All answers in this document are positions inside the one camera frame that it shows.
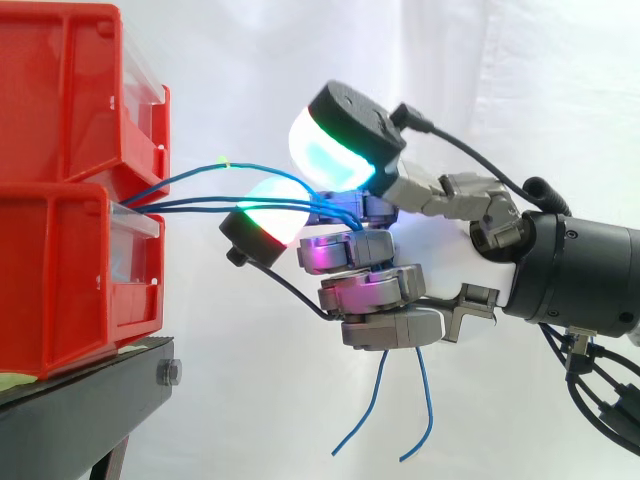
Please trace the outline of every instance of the green light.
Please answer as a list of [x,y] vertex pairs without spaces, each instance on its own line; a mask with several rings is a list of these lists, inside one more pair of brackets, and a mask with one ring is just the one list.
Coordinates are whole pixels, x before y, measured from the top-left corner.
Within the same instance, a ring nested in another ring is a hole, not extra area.
[[332,192],[359,188],[375,173],[365,158],[322,130],[306,108],[291,126],[289,151],[309,180]]
[[[283,177],[263,180],[251,190],[247,197],[290,198],[309,201],[309,193],[302,185]],[[255,202],[240,202],[239,207],[263,205]],[[295,240],[296,235],[307,224],[309,214],[291,210],[247,210],[251,220],[283,245]]]

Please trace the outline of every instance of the clear plastic front panel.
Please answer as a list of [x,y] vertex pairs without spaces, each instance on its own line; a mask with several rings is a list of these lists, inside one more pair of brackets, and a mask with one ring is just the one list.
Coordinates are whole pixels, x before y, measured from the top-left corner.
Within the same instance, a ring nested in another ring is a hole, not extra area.
[[122,64],[125,107],[133,123],[151,138],[151,107],[165,102],[165,92],[126,28]]
[[152,283],[146,278],[147,240],[158,238],[160,225],[117,203],[111,203],[111,281]]

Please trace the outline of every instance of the black cable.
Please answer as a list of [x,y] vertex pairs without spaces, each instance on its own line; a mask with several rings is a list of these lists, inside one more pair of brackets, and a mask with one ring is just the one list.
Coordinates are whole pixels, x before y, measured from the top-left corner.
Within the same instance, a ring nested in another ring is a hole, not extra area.
[[488,158],[481,155],[479,152],[477,152],[476,150],[471,148],[469,145],[464,143],[462,140],[457,139],[453,135],[450,135],[447,132],[440,130],[438,127],[435,127],[435,126],[431,129],[430,132],[426,132],[426,133],[432,133],[436,137],[440,137],[445,142],[448,142],[454,147],[458,148],[459,150],[462,150],[464,153],[469,155],[471,158],[473,158],[476,162],[478,162],[484,168],[486,168],[491,173],[493,173],[493,175],[498,180],[500,180],[507,187],[509,187],[514,193],[522,197],[527,202],[532,203],[533,205],[537,205],[536,203],[537,199],[533,195],[529,195],[527,192],[525,192],[518,184],[516,184],[513,180],[507,177],[507,175],[505,175],[498,167],[496,167],[493,163],[491,163]]
[[556,345],[556,343],[553,341],[553,338],[551,338],[551,334],[544,327],[548,327],[549,330],[553,330],[553,329],[550,328],[549,325],[546,325],[544,323],[539,323],[538,326],[540,327],[540,330],[542,331],[542,335],[544,335],[544,338],[547,340],[547,343],[551,347],[551,350],[553,350],[553,353],[555,353],[556,357],[558,358],[558,361],[562,365],[564,365],[567,359],[564,357],[564,355],[562,355],[562,352],[560,351],[560,348],[558,348],[558,345]]
[[[560,348],[558,348],[558,345],[555,344],[555,342],[553,341],[553,338],[551,338],[551,334],[549,334],[549,332],[543,328],[542,324],[539,324],[539,325],[540,325],[540,329],[542,330],[542,334],[544,335],[544,338],[547,340],[547,343],[551,347],[551,350],[553,350],[553,353],[555,353],[556,357],[558,358],[558,361],[564,366],[567,361],[566,357],[562,354],[562,352],[560,351]],[[584,383],[584,380],[582,380],[580,377],[577,377],[576,383],[580,385],[580,388],[584,390],[584,393],[586,393],[589,396],[589,398],[593,400],[593,403],[598,405],[598,407],[605,406],[605,403],[602,400],[600,400],[600,398],[598,398],[598,396],[593,392],[593,390],[591,390],[591,388],[587,386],[586,383]]]
[[605,372],[602,367],[596,365],[595,363],[593,364],[593,370],[598,375],[600,375],[609,385],[611,385],[616,390],[616,392],[624,386],[620,382],[616,381],[616,379],[609,375],[607,372]]
[[622,365],[623,367],[627,368],[628,370],[631,370],[638,377],[640,377],[640,367],[635,363],[633,363],[628,358],[623,357],[618,353],[612,352],[610,350],[605,350],[605,349],[602,349],[602,351],[599,353],[599,356],[603,358],[607,358],[612,362],[616,362],[618,365]]
[[577,380],[579,380],[577,375],[567,374],[567,388],[569,390],[569,395],[571,396],[573,403],[575,403],[576,407],[578,408],[578,410],[580,410],[580,413],[582,413],[584,418],[586,418],[587,421],[591,425],[593,425],[596,430],[602,433],[609,440],[630,451],[631,453],[640,456],[640,447],[638,445],[631,443],[630,441],[615,433],[594,415],[594,413],[584,402],[584,400],[580,396],[580,393],[578,392],[578,389],[576,388]]
[[309,297],[307,297],[304,293],[302,293],[296,287],[291,285],[289,282],[287,282],[284,278],[282,278],[280,275],[278,275],[276,272],[274,272],[270,268],[267,268],[264,265],[262,265],[262,264],[260,264],[258,262],[254,262],[252,260],[248,260],[247,263],[250,264],[251,266],[257,268],[262,273],[267,275],[269,278],[271,278],[272,280],[275,280],[280,285],[282,285],[284,288],[289,290],[296,297],[298,297],[298,299],[301,300],[302,303],[304,303],[307,307],[309,307],[311,310],[313,310],[313,312],[316,315],[318,315],[320,318],[322,318],[323,320],[337,320],[337,319],[340,318],[339,315],[330,315],[330,314],[324,312],[320,307],[318,307],[315,303],[313,303],[311,301],[311,299],[309,299]]
[[566,338],[564,335],[562,335],[560,332],[558,332],[555,328],[553,328],[551,325],[549,325],[548,323],[538,323],[538,325],[540,326],[540,328],[553,335],[555,337],[556,340],[558,340],[560,343],[566,345],[569,343],[569,339]]
[[440,130],[431,120],[426,119],[418,110],[401,103],[390,115],[391,122],[399,129],[410,128],[417,132],[433,134],[454,147],[460,149],[476,162],[489,170],[498,180],[509,187],[515,194],[522,197],[527,202],[535,205],[541,211],[547,213],[561,213],[567,217],[571,216],[571,210],[562,196],[556,192],[549,183],[540,177],[527,179],[522,187],[511,180],[505,173],[489,161],[482,154],[471,148],[462,140],[453,135]]

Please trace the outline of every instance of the cable connector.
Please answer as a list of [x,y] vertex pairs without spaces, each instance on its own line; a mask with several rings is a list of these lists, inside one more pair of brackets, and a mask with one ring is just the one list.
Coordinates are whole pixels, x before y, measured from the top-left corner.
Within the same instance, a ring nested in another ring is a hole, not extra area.
[[615,406],[623,409],[640,425],[640,390],[631,383],[621,387],[621,390],[622,391],[617,392],[620,395],[620,399],[616,402]]
[[604,407],[600,420],[621,437],[640,445],[640,423],[629,417],[629,412],[620,406],[620,402],[613,407]]
[[436,128],[431,120],[424,118],[417,109],[406,103],[398,105],[389,118],[401,131],[408,127],[417,132],[431,133]]

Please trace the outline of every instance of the black sensor cap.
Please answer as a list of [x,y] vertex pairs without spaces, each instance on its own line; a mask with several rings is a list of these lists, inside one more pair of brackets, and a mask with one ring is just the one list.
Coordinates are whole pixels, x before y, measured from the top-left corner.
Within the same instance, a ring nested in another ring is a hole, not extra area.
[[383,173],[407,143],[389,113],[362,93],[331,80],[309,104],[311,118],[330,137]]

